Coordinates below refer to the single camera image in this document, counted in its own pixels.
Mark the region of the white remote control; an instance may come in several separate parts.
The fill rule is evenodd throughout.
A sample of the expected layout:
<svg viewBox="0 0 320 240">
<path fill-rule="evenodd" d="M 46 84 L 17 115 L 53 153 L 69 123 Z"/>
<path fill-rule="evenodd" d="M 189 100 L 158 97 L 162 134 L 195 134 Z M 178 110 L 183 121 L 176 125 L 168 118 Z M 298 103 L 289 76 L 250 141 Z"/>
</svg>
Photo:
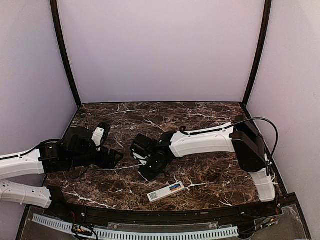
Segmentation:
<svg viewBox="0 0 320 240">
<path fill-rule="evenodd" d="M 175 184 L 181 184 L 182 188 L 181 189 L 178 189 L 178 190 L 175 190 L 175 191 L 171 191 L 170 190 L 170 186 L 173 186 Z M 183 191 L 185 189 L 185 186 L 183 185 L 183 183 L 181 181 L 179 182 L 176 182 L 172 185 L 169 185 L 169 186 L 166 186 L 164 188 L 161 188 L 159 190 L 156 190 L 156 191 L 153 191 L 153 192 L 150 192 L 147 194 L 147 197 L 148 197 L 148 200 L 153 203 L 153 202 L 156 202 L 158 200 L 161 200 L 161 199 L 164 199 L 164 198 L 167 198 L 169 196 L 172 196 L 176 193 L 179 193 L 181 191 Z"/>
</svg>

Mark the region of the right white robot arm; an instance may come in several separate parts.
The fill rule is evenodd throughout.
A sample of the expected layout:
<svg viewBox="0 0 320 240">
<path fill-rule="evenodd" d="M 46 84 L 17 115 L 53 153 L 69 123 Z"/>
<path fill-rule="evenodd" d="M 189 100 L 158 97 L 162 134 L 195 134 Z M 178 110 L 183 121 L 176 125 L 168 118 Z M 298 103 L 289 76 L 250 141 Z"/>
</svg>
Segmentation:
<svg viewBox="0 0 320 240">
<path fill-rule="evenodd" d="M 276 189 L 271 175 L 271 154 L 267 154 L 263 135 L 254 119 L 237 116 L 233 122 L 216 127 L 187 131 L 164 132 L 159 139 L 138 134 L 130 147 L 131 156 L 142 165 L 139 174 L 153 181 L 169 163 L 189 155 L 227 152 L 235 153 L 240 168 L 248 173 L 257 189 L 260 202 L 255 213 L 266 217 L 275 208 Z"/>
</svg>

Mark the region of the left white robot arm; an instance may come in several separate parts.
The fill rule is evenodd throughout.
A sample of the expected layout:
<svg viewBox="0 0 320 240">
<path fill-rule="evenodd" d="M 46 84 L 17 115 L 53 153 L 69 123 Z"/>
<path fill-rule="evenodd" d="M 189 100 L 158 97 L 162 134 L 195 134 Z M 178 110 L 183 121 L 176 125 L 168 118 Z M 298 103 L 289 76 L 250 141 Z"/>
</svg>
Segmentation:
<svg viewBox="0 0 320 240">
<path fill-rule="evenodd" d="M 70 206 L 58 187 L 35 187 L 9 181 L 26 175 L 42 175 L 69 171 L 77 167 L 97 166 L 113 169 L 124 155 L 104 147 L 110 126 L 100 123 L 94 131 L 71 127 L 62 139 L 49 139 L 36 147 L 0 158 L 0 199 L 21 205 L 33 205 L 51 210 L 67 218 Z"/>
</svg>

